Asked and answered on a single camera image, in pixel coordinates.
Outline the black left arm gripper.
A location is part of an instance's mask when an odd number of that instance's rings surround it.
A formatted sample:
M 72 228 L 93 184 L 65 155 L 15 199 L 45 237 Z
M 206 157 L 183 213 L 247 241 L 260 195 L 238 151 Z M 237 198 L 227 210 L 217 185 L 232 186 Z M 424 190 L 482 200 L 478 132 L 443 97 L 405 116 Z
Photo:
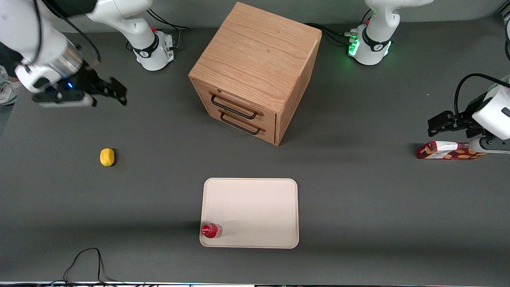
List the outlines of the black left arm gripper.
M 457 132 L 465 130 L 466 138 L 483 136 L 484 128 L 473 119 L 481 105 L 468 105 L 463 112 L 460 112 L 458 105 L 454 105 L 452 111 L 443 111 L 428 120 L 428 136 L 430 138 L 443 132 Z

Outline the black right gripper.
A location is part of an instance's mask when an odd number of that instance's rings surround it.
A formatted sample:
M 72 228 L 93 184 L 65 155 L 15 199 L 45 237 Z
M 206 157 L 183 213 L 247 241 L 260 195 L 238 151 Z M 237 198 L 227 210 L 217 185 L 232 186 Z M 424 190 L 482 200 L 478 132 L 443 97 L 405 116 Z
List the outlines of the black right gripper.
M 83 100 L 89 94 L 113 98 L 126 106 L 126 92 L 126 87 L 116 78 L 104 81 L 95 70 L 84 69 L 53 84 L 52 100 Z

